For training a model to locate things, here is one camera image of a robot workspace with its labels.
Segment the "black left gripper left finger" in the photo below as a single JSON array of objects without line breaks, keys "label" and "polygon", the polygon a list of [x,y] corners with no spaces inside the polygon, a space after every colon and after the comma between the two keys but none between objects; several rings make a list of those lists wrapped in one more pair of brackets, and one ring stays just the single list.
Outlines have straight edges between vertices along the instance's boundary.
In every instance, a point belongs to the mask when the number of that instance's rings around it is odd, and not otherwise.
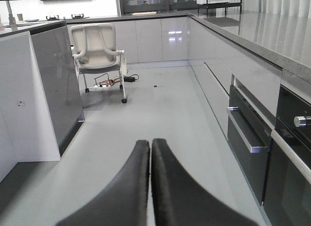
[{"label": "black left gripper left finger", "polygon": [[123,167],[90,202],[57,223],[59,226],[145,226],[150,147],[138,140]]}]

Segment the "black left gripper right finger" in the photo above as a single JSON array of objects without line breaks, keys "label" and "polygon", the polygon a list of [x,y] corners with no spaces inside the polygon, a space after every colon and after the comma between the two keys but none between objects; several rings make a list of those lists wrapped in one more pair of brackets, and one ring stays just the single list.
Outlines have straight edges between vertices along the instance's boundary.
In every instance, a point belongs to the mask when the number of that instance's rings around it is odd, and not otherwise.
[{"label": "black left gripper right finger", "polygon": [[154,139],[151,185],[158,226],[255,226],[256,222],[206,191],[185,170],[165,139]]}]

